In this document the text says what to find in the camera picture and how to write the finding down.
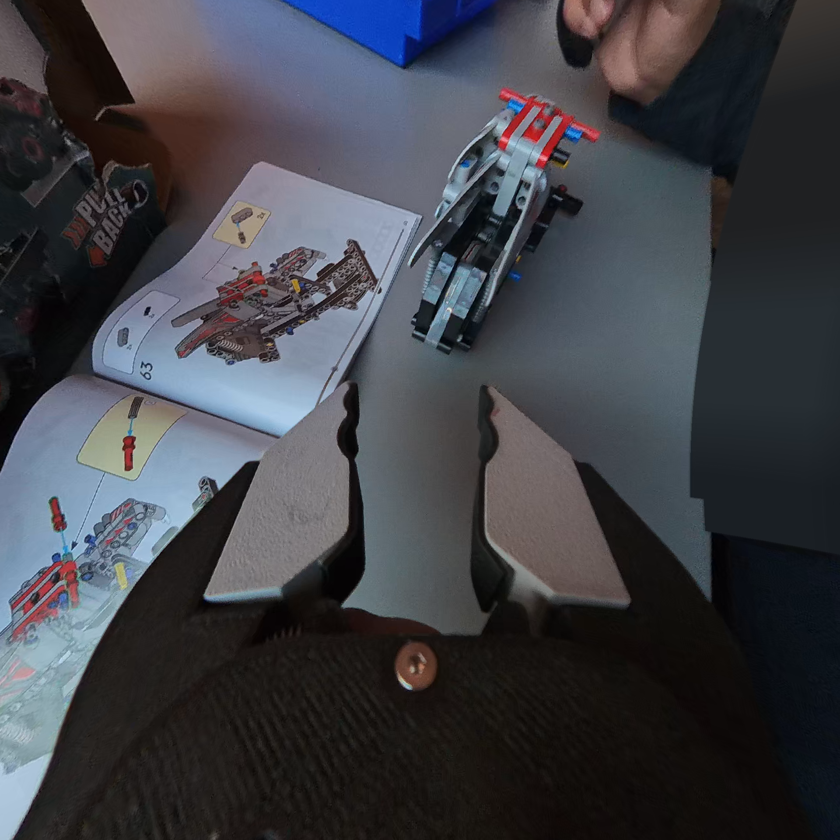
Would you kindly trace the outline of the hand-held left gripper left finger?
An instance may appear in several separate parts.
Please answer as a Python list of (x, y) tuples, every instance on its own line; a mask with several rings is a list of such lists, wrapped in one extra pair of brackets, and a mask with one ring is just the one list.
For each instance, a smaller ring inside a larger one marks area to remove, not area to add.
[(357, 384), (341, 384), (262, 455), (204, 592), (210, 603), (342, 604), (364, 573)]

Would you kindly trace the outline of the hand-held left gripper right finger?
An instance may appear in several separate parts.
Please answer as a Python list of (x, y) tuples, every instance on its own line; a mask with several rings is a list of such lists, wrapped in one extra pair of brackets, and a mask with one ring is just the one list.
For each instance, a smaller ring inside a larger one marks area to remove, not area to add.
[(631, 596), (570, 453), (491, 385), (479, 389), (469, 571), (486, 615), (539, 634), (564, 607), (624, 612)]

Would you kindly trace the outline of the grey red lego truck model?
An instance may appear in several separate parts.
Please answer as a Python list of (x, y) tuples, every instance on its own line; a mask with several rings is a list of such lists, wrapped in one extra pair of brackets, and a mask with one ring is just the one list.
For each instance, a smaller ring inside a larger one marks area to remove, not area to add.
[(445, 354), (469, 350), (506, 281), (542, 241), (557, 213), (576, 216), (581, 199), (553, 178), (570, 159), (564, 142), (596, 143), (599, 129), (538, 94), (499, 91), (502, 109), (448, 172), (434, 224), (409, 265), (428, 256), (413, 316), (415, 340)]

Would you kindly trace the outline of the person's right forearm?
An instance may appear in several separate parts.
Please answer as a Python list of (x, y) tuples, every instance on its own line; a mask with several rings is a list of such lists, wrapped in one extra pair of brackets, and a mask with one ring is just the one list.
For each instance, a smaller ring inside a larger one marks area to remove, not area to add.
[(722, 2), (669, 88), (647, 105), (611, 92), (610, 117), (733, 182), (794, 6)]

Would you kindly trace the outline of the lego instruction booklet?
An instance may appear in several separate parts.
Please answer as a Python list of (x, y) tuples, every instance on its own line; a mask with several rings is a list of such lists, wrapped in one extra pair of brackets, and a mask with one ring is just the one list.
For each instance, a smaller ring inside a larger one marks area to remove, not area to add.
[(2, 467), (2, 776), (46, 766), (134, 583), (342, 381), (421, 221), (255, 164), (28, 413)]

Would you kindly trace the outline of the dark lego set box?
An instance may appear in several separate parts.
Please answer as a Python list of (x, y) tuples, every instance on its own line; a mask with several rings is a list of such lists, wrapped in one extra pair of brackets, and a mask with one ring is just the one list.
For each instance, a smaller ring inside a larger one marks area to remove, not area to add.
[(164, 224), (152, 169), (88, 146), (49, 97), (2, 78), (2, 409), (32, 381), (39, 345), (67, 309), (131, 270)]

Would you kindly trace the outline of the person's right hand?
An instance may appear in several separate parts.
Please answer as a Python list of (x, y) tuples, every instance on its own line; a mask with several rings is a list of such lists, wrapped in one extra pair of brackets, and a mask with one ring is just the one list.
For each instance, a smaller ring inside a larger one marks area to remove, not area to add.
[(595, 60), (613, 110), (645, 111), (708, 109), (728, 94), (752, 20), (729, 2), (565, 1), (557, 26), (569, 65)]

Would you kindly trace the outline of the person's leg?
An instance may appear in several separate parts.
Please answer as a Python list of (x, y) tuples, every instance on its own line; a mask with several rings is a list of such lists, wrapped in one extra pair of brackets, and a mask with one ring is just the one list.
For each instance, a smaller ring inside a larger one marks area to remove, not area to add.
[(711, 536), (711, 598), (815, 835), (839, 838), (839, 559)]

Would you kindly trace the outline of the brown cardboard box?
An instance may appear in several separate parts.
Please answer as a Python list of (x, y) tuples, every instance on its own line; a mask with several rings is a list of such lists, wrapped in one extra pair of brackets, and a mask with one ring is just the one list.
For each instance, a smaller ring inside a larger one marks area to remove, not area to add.
[(45, 51), (45, 84), (59, 116), (106, 164), (148, 165), (168, 214), (174, 191), (172, 155), (149, 124), (128, 113), (134, 99), (82, 1), (15, 1)]

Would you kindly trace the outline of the blue plastic bin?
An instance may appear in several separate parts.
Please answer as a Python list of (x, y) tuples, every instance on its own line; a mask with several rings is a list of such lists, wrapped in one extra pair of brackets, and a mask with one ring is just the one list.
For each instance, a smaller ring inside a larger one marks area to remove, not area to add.
[(494, 1), (288, 1), (354, 43), (405, 68)]

